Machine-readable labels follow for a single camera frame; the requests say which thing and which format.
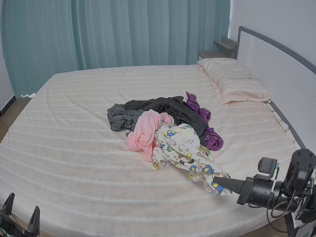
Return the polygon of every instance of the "pillow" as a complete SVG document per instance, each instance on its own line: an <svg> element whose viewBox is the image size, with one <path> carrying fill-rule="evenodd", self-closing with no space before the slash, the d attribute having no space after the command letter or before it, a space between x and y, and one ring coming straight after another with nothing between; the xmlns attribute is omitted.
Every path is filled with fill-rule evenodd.
<svg viewBox="0 0 316 237"><path fill-rule="evenodd" d="M197 62L211 79L219 104L229 101L267 101L267 89L250 71L231 58L206 58Z"/></svg>

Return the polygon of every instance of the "gray garment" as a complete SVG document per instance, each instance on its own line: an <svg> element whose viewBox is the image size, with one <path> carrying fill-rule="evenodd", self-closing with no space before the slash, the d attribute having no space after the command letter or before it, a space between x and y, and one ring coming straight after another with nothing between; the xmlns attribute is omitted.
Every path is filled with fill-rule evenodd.
<svg viewBox="0 0 316 237"><path fill-rule="evenodd" d="M122 105L115 104L107 110L107 119L112 131L121 132L123 129L134 131L138 117L144 111L125 110Z"/></svg>

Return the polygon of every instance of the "bed sheet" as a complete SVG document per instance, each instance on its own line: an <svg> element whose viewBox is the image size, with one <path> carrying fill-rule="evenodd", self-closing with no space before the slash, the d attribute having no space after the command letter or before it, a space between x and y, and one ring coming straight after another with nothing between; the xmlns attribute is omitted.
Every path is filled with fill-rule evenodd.
<svg viewBox="0 0 316 237"><path fill-rule="evenodd" d="M28 222L36 205L41 230L54 236L240 236L267 223L264 209L216 196L188 173L154 169L113 132L106 110L131 99L194 93L211 111L224 145L212 152L232 178L257 173L261 157L278 159L283 179L295 151L261 102L219 105L197 65L92 69L54 75L0 144L0 203L15 193L13 213Z"/></svg>

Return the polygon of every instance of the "star print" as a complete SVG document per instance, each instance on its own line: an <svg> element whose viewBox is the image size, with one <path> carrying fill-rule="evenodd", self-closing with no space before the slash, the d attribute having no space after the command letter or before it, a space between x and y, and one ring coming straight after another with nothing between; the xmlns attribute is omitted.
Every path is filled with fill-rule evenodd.
<svg viewBox="0 0 316 237"><path fill-rule="evenodd" d="M181 144L181 146L184 146L185 144L187 144L188 142L187 141L182 141L182 144Z"/></svg>

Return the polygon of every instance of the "black garment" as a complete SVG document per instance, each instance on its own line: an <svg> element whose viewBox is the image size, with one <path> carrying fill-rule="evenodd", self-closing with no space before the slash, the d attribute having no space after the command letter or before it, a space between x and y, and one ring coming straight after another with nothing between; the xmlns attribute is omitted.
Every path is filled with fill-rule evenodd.
<svg viewBox="0 0 316 237"><path fill-rule="evenodd" d="M122 105L115 104L110 109L107 109L107 119L110 123L112 131L121 132L122 129L134 131L138 117L143 113L143 110L125 110Z"/></svg>
<svg viewBox="0 0 316 237"><path fill-rule="evenodd" d="M205 145L204 130L207 127L205 120L191 110L190 107L183 101L182 96L177 97L158 97L150 100L131 100L123 105L125 110L143 110L149 111L152 109L158 113L168 113L174 118L174 124L189 124L193 127L200 138L201 145Z"/></svg>

